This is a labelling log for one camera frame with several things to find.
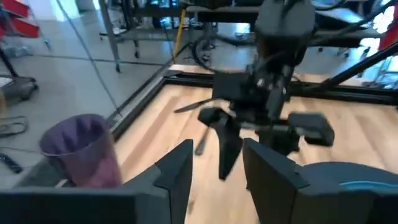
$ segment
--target wooden platform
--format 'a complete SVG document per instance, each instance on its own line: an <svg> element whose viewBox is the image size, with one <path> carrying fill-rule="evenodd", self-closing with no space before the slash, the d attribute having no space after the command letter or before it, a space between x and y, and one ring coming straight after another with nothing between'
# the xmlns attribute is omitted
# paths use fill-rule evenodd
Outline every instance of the wooden platform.
<svg viewBox="0 0 398 224"><path fill-rule="evenodd" d="M123 179L127 181L151 166L184 139L195 146L206 127L197 121L199 109L174 114L173 110L211 96L211 89L165 86L116 143ZM282 117L291 111L321 111L335 129L332 148L300 142L300 153L289 157L299 164L350 161L398 173L398 115L390 106L292 98ZM241 136L256 135L241 131ZM186 223L256 223L257 215L239 157L226 182L218 180L218 138L213 130L205 152L195 157Z"/></svg>

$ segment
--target yellow pole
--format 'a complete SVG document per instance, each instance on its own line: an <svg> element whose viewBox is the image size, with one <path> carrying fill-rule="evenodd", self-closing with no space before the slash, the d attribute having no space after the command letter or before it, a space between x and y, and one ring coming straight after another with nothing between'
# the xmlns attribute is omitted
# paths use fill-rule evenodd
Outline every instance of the yellow pole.
<svg viewBox="0 0 398 224"><path fill-rule="evenodd" d="M177 52L178 52L178 50L180 48L182 28L183 28L183 25L184 25L184 19L185 19L185 13L186 12L187 11L185 9L182 9L181 18L180 18L180 26L178 27L177 37L175 39L175 47L174 47L174 52L173 52L173 58L176 58Z"/></svg>

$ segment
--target metal table leg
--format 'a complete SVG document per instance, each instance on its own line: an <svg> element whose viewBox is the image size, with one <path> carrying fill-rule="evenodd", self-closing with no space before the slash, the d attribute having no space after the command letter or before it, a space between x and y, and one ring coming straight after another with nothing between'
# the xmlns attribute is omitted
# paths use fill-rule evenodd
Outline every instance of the metal table leg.
<svg viewBox="0 0 398 224"><path fill-rule="evenodd" d="M118 43L116 42L116 36L113 33L113 26L111 18L109 16L108 9L106 8L105 0L98 0L99 7L101 8L102 20L104 21L106 34L108 35L109 45L111 46L112 54L116 64L116 71L120 72L120 58Z"/></svg>

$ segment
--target wooden floor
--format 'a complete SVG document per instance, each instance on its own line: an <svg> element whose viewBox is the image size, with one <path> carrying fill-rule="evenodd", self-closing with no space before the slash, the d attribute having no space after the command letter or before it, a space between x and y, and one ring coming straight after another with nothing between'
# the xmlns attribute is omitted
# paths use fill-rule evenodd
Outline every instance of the wooden floor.
<svg viewBox="0 0 398 224"><path fill-rule="evenodd" d="M151 166L184 139L193 139L196 145L206 128L197 121L199 109L180 114L173 110L210 95L211 89L165 86L116 143L124 181ZM282 117L291 111L321 111L336 133L332 148L309 146L301 141L300 153L289 156L297 163L350 161L398 173L398 115L393 107L292 98L285 104ZM250 131L242 131L241 136L256 139ZM193 162L186 223L258 223L251 196L245 190L242 157L226 182L218 180L218 138L213 130L205 153Z"/></svg>

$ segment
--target translucent purple cup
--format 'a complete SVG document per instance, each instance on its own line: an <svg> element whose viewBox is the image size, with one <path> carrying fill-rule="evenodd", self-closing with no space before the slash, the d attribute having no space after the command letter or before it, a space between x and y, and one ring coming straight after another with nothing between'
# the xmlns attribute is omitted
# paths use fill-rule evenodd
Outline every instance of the translucent purple cup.
<svg viewBox="0 0 398 224"><path fill-rule="evenodd" d="M100 115L82 114L59 122L43 134L40 148L77 187L122 184L113 138Z"/></svg>

